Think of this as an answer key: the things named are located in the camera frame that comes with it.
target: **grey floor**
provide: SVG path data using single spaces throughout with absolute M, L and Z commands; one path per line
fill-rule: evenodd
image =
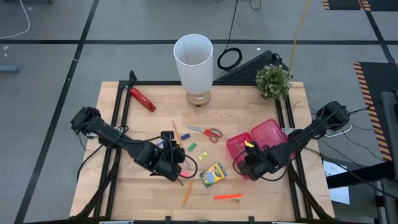
M 53 5 L 24 2 L 30 17 L 30 31 L 14 39 L 78 40 L 93 0 L 58 0 Z M 305 0 L 263 0 L 262 4 L 261 10 L 253 11 L 247 1 L 239 1 L 231 38 L 294 39 Z M 233 7 L 232 0 L 102 0 L 87 39 L 163 40 L 190 33 L 227 39 Z M 372 14 L 384 39 L 398 40 L 395 22 L 398 12 Z M 26 25 L 18 2 L 0 1 L 0 37 L 18 33 Z M 364 11 L 326 11 L 321 0 L 312 2 L 299 39 L 377 40 Z M 242 50 L 244 62 L 271 50 L 287 63 L 292 50 L 291 45 L 231 46 Z M 84 46 L 25 222 L 69 216 L 76 172 L 83 157 L 83 149 L 69 122 L 82 106 L 95 106 L 101 82 L 125 80 L 130 69 L 139 80 L 178 80 L 172 47 L 171 44 Z M 24 66 L 18 74 L 0 75 L 1 223 L 15 220 L 76 48 L 75 44 L 0 44 L 0 63 Z M 224 44 L 214 45 L 215 62 L 224 48 Z M 388 48 L 398 61 L 398 46 Z M 362 108 L 364 100 L 354 61 L 387 62 L 378 45 L 298 45 L 294 80 L 304 82 L 314 108 L 331 100 L 338 100 L 349 110 Z M 225 72 L 215 67 L 215 79 L 223 74 Z M 351 120 L 358 126 L 371 127 L 366 112 L 354 115 Z M 352 129 L 348 136 L 381 156 L 372 132 Z M 326 141 L 360 164 L 380 162 L 344 136 Z M 326 156 L 346 161 L 321 141 L 320 149 Z M 363 219 L 339 205 L 335 210 L 341 218 Z

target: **red handheld device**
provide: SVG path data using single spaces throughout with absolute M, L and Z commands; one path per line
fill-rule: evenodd
M 143 106 L 145 106 L 150 112 L 154 112 L 156 107 L 136 88 L 130 90 L 130 94 L 138 100 Z

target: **white lamp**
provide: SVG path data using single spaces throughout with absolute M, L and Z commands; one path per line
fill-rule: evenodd
M 175 43 L 174 57 L 188 102 L 195 106 L 208 103 L 213 84 L 213 44 L 200 34 L 185 35 Z

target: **potted plant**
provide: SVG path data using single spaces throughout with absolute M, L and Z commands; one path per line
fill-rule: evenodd
M 256 83 L 260 95 L 267 100 L 284 99 L 289 95 L 290 79 L 292 77 L 282 68 L 275 65 L 266 65 L 257 71 Z

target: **pencil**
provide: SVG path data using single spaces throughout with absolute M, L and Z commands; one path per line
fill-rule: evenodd
M 179 135 L 179 133 L 178 133 L 178 131 L 177 131 L 177 128 L 175 127 L 174 121 L 172 121 L 172 125 L 173 125 L 173 128 L 174 128 L 174 135 L 175 135 L 175 138 L 176 138 L 176 140 L 178 141 L 178 144 L 182 147 L 182 140 L 181 140 L 181 137 L 180 137 L 180 135 Z M 184 161 L 183 164 L 184 164 L 185 167 L 187 167 L 188 169 L 191 169 L 191 167 L 189 166 L 189 164 L 188 164 L 187 162 Z
M 175 138 L 176 138 L 176 140 L 178 141 L 178 144 L 179 144 L 180 146 L 182 146 L 182 140 L 181 140 L 180 135 L 178 134 L 177 128 L 175 127 L 174 121 L 172 121 L 172 125 L 173 125 L 173 128 L 174 128 L 174 135 L 175 135 Z
M 181 206 L 181 208 L 184 208 L 184 206 L 185 206 L 185 202 L 187 202 L 187 199 L 188 199 L 188 196 L 189 196 L 189 191 L 191 191 L 191 188 L 192 188 L 193 180 L 195 180 L 195 179 L 194 179 L 194 178 L 192 178 L 192 179 L 191 179 L 191 181 L 189 182 L 189 187 L 188 187 L 188 190 L 187 190 L 187 192 L 185 193 L 184 202 L 182 203 L 182 206 Z
M 236 197 L 242 197 L 243 194 L 233 194 L 233 195 L 217 195 L 214 196 L 214 199 L 227 199 L 227 198 L 236 198 Z

